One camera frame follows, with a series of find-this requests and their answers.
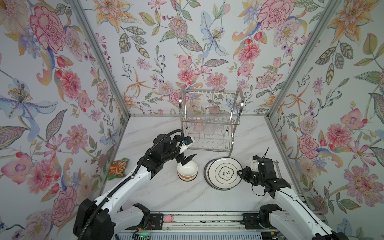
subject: snack bag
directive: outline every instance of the snack bag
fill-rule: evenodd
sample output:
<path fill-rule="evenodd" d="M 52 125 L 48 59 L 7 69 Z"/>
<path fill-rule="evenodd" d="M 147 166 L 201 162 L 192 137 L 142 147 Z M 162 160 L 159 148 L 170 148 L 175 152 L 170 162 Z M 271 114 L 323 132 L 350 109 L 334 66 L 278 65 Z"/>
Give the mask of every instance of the snack bag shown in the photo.
<path fill-rule="evenodd" d="M 123 158 L 121 160 L 111 162 L 111 168 L 109 169 L 107 180 L 125 177 L 126 175 L 124 172 L 128 166 L 128 161 L 128 158 Z"/>

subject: floral wallpaper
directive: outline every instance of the floral wallpaper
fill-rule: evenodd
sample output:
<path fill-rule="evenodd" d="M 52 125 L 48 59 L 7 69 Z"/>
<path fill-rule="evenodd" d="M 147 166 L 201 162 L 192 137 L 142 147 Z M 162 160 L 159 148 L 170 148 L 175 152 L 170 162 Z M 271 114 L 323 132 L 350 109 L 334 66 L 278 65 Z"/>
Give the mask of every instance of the floral wallpaper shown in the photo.
<path fill-rule="evenodd" d="M 312 210 L 350 239 L 383 239 L 384 3 L 344 0 L 272 123 Z"/>
<path fill-rule="evenodd" d="M 236 91 L 266 113 L 326 0 L 88 0 L 130 113 L 178 114 L 180 87 Z M 224 101 L 229 107 L 233 101 Z"/>
<path fill-rule="evenodd" d="M 0 239 L 68 239 L 127 121 L 72 11 L 0 0 Z"/>

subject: plate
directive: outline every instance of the plate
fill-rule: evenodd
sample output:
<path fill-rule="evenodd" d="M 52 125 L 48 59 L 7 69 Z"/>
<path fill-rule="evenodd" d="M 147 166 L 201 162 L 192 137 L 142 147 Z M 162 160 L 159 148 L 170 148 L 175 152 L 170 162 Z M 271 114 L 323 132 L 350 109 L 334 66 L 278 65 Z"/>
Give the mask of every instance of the plate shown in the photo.
<path fill-rule="evenodd" d="M 237 171 L 241 169 L 241 164 L 233 158 L 217 159 L 209 166 L 209 181 L 218 189 L 229 190 L 241 181 L 237 175 Z"/>

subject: stainless steel dish rack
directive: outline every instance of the stainless steel dish rack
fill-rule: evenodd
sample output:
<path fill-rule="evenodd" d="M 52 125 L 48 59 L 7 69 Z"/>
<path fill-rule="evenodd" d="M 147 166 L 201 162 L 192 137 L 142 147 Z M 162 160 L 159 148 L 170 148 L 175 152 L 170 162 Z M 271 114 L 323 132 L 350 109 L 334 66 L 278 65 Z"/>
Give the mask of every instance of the stainless steel dish rack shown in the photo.
<path fill-rule="evenodd" d="M 179 99 L 181 129 L 195 142 L 189 149 L 227 152 L 231 156 L 234 134 L 244 107 L 241 88 L 235 93 L 186 90 Z"/>

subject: marble countertop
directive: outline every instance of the marble countertop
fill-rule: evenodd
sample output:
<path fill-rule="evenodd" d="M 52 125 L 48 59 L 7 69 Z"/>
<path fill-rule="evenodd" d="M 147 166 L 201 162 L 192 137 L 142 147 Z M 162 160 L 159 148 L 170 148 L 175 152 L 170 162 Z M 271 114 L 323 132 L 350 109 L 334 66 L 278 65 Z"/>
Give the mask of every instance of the marble countertop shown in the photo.
<path fill-rule="evenodd" d="M 122 138 L 116 159 L 130 159 L 126 172 L 130 172 L 138 159 L 153 145 L 158 134 L 166 134 L 180 128 L 179 117 L 131 117 Z M 250 166 L 250 158 L 262 156 L 269 148 L 266 157 L 279 161 L 283 178 L 292 185 L 292 180 L 277 150 L 272 135 L 263 117 L 242 117 L 235 132 L 235 143 L 231 157 L 242 167 Z M 182 181 L 177 175 L 177 162 L 169 161 L 149 182 L 147 187 L 138 190 L 124 205 L 128 209 L 135 203 L 141 203 L 151 211 L 250 211 L 260 206 L 274 203 L 266 194 L 256 196 L 251 185 L 241 181 L 227 191 L 215 190 L 204 179 L 203 171 L 211 159 L 227 156 L 225 153 L 186 150 L 185 156 L 197 153 L 193 161 L 198 165 L 198 175 L 190 182 Z M 109 180 L 104 192 L 116 185 L 120 179 Z M 260 186 L 254 187 L 262 195 Z"/>

